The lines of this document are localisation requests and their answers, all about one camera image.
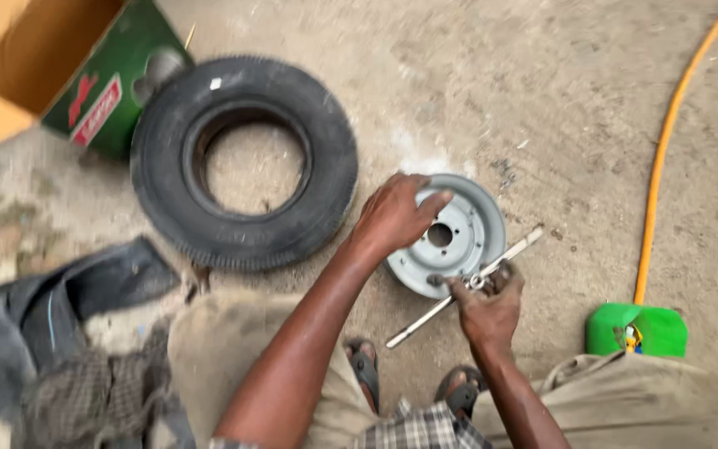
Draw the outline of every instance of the metal tool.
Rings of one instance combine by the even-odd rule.
[[[498,257],[494,260],[491,264],[487,265],[482,269],[481,271],[475,273],[474,275],[470,276],[470,279],[467,281],[467,287],[472,290],[478,290],[484,287],[484,284],[486,283],[486,279],[500,266],[500,262],[505,260],[511,260],[514,257],[516,257],[520,252],[522,252],[525,248],[528,248],[536,240],[538,240],[542,235],[544,234],[543,227],[537,226],[533,229],[533,231],[529,232],[527,236],[523,240],[520,240],[519,242],[515,243],[511,248],[506,250],[504,252],[504,255],[501,257]],[[436,314],[443,311],[445,308],[447,308],[449,305],[453,303],[454,299],[453,296],[448,296],[444,300],[436,303],[434,307],[430,308],[427,312],[425,312],[425,315],[421,316],[417,319],[417,321],[414,321],[413,323],[409,324],[405,328],[403,328],[400,332],[398,332],[397,335],[395,335],[393,338],[389,339],[386,346],[389,349],[395,349],[399,344],[403,343],[404,340],[408,339],[414,332],[416,332],[417,329],[423,326],[423,324],[427,323],[429,320],[431,320]]]

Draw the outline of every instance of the black tire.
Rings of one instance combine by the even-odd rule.
[[[245,215],[206,187],[208,144],[226,128],[271,121],[305,154],[283,205]],[[132,182],[156,229],[198,264],[261,270],[302,260],[342,224],[357,179],[357,151],[337,99],[312,76],[261,57],[205,62],[151,100],[133,138]]]

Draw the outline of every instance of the checkered shirt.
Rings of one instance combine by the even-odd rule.
[[[401,400],[393,418],[368,427],[350,443],[353,449],[492,449],[492,444],[466,419],[456,419],[444,402],[431,407],[412,409]],[[210,449],[259,449],[255,444],[242,444],[214,439]]]

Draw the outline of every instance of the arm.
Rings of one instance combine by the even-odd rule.
[[[390,253],[413,244],[450,201],[414,201],[429,178],[396,174],[368,199],[354,230],[284,322],[231,398],[214,436],[297,447],[309,428],[342,325],[364,282]]]
[[[470,292],[461,280],[448,281],[459,302],[461,325],[470,350],[489,385],[513,447],[569,448],[561,428],[519,372],[511,338],[519,320],[525,281],[512,264],[492,274],[486,292]]]

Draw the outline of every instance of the green box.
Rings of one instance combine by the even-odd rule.
[[[688,330],[677,311],[627,303],[605,303],[586,320],[586,353],[608,355],[625,349],[628,329],[638,329],[646,355],[686,354]]]
[[[55,97],[42,124],[110,158],[125,159],[145,103],[193,60],[152,0],[132,0]]]

